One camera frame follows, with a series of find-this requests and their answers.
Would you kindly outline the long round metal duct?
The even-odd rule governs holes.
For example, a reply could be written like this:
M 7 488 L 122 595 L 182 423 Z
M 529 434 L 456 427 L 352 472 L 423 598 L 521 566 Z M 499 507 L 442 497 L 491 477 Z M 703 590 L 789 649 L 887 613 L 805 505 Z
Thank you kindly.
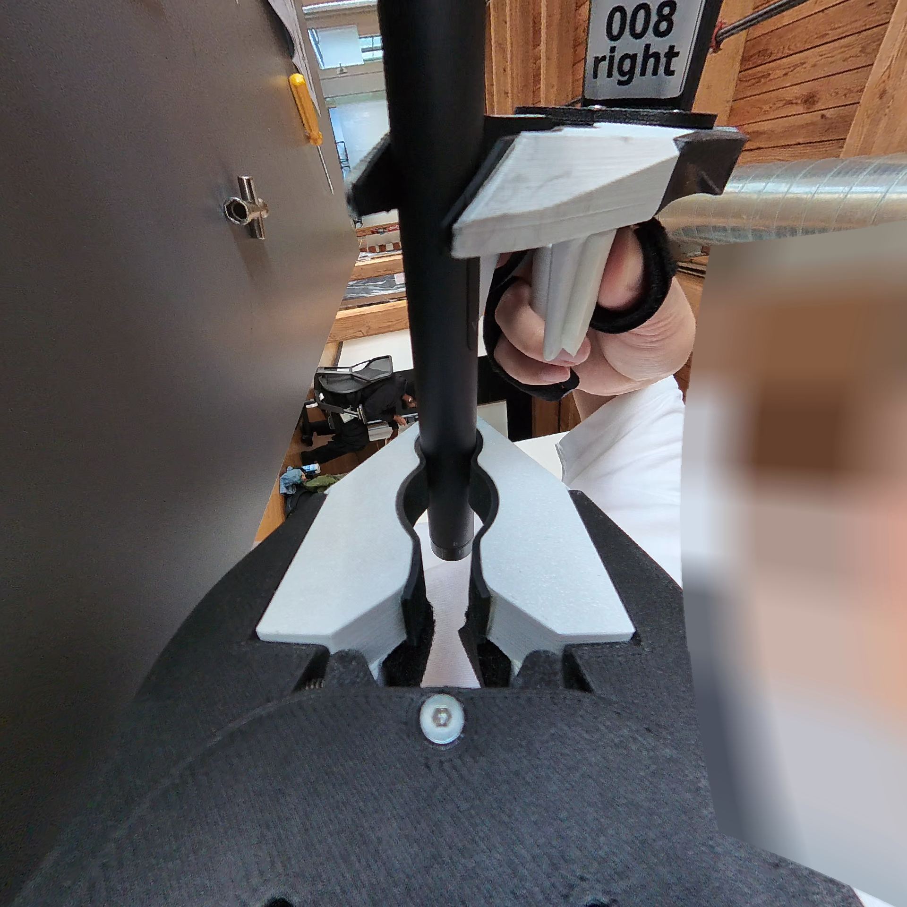
M 721 195 L 679 198 L 657 217 L 675 241 L 705 245 L 904 221 L 906 154 L 742 165 Z

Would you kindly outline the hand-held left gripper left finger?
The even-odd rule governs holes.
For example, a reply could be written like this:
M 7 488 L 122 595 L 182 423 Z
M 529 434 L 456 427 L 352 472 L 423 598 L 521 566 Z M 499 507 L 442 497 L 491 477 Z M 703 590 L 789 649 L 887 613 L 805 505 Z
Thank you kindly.
M 326 494 L 261 620 L 263 641 L 356 650 L 375 674 L 423 674 L 435 620 L 414 524 L 427 508 L 418 427 Z

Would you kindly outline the person's right hand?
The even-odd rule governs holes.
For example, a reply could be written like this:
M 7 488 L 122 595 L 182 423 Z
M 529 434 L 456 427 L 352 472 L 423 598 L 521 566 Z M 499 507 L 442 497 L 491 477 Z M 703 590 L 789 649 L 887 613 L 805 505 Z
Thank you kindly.
M 674 375 L 693 350 L 696 318 L 658 221 L 617 231 L 599 285 L 595 316 L 649 313 L 634 329 L 607 334 L 590 328 L 575 355 L 561 352 L 545 361 L 545 325 L 531 298 L 531 265 L 524 264 L 494 310 L 496 342 L 488 351 L 500 370 L 531 389 L 576 378 L 582 419 L 616 395 Z

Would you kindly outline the metal cross wrench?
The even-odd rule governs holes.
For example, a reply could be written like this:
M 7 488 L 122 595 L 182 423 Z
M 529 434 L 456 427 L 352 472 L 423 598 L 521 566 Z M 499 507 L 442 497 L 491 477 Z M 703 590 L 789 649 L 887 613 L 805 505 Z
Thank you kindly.
M 228 198 L 223 204 L 223 212 L 231 223 L 248 228 L 253 238 L 264 240 L 264 220 L 269 214 L 268 206 L 263 199 L 258 198 L 252 177 L 238 176 L 237 179 L 240 196 Z

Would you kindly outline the black electric screwdriver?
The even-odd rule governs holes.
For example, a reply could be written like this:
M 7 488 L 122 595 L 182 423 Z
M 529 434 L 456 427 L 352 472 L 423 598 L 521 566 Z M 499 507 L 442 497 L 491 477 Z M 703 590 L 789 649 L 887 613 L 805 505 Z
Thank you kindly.
M 451 257 L 445 219 L 482 162 L 484 3 L 382 1 L 378 14 L 429 532 L 456 561 L 473 533 L 480 265 Z

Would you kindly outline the black tension rod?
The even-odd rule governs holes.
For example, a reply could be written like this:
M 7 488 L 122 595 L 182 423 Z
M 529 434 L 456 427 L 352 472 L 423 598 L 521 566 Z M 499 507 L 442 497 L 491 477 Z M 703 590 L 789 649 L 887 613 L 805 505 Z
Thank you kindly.
M 802 4 L 804 0 L 780 0 L 775 1 L 768 6 L 756 10 L 745 17 L 742 17 L 730 24 L 719 23 L 713 33 L 711 47 L 713 51 L 719 51 L 724 41 L 732 38 L 737 34 L 742 34 L 752 27 L 761 25 L 766 21 L 778 17 Z

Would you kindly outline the dark grey desk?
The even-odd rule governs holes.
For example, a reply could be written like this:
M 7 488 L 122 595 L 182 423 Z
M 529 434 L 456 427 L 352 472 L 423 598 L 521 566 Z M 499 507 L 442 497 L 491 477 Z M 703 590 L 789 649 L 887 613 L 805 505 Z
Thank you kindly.
M 252 546 L 344 295 L 293 72 L 268 2 L 2 2 L 2 904 Z

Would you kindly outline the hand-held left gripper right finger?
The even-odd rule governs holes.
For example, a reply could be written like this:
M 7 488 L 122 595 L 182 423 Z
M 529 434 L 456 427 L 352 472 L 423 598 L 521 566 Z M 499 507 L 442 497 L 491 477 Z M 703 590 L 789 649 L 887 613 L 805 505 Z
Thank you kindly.
M 482 420 L 469 503 L 482 527 L 460 636 L 478 674 L 515 674 L 537 650 L 632 637 L 566 486 Z

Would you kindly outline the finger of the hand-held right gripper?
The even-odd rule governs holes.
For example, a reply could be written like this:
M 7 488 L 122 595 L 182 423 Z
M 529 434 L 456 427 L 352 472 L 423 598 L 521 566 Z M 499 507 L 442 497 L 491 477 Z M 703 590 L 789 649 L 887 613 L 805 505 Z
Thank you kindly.
M 398 195 L 399 168 L 387 132 L 348 174 L 347 208 L 350 214 L 396 210 Z
M 652 218 L 680 130 L 525 131 L 453 224 L 452 255 L 539 248 Z

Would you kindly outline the black office chair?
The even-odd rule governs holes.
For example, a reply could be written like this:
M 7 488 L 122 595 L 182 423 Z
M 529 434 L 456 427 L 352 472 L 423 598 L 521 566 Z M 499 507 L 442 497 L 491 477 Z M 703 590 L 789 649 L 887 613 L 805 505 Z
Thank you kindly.
M 391 357 L 376 357 L 350 368 L 320 368 L 314 400 L 300 418 L 301 464 L 320 465 L 355 454 L 370 442 L 369 426 L 381 423 L 396 437 L 414 424 L 414 381 L 394 372 Z

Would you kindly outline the yellow handled screwdriver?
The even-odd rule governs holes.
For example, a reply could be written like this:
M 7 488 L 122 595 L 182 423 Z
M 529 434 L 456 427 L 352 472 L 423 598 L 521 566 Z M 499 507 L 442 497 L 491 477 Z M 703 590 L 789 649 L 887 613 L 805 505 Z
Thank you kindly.
M 305 76 L 301 73 L 295 73 L 289 76 L 289 88 L 299 111 L 305 139 L 309 145 L 317 149 L 328 187 L 330 188 L 331 193 L 334 193 L 334 184 L 327 169 L 324 153 L 322 152 L 323 133 L 320 130 L 317 108 L 312 99 Z

